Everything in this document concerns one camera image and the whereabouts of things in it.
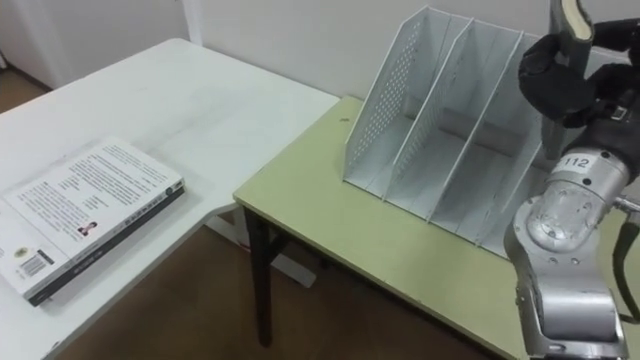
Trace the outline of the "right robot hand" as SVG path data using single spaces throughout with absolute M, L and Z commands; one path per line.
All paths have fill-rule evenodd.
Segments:
M 616 156 L 629 181 L 639 177 L 639 20 L 599 22 L 593 45 L 628 55 L 627 63 L 608 63 L 586 78 L 556 62 L 560 40 L 548 34 L 523 55 L 519 89 L 542 115 L 581 132 L 563 147 L 567 154 L 590 148 Z

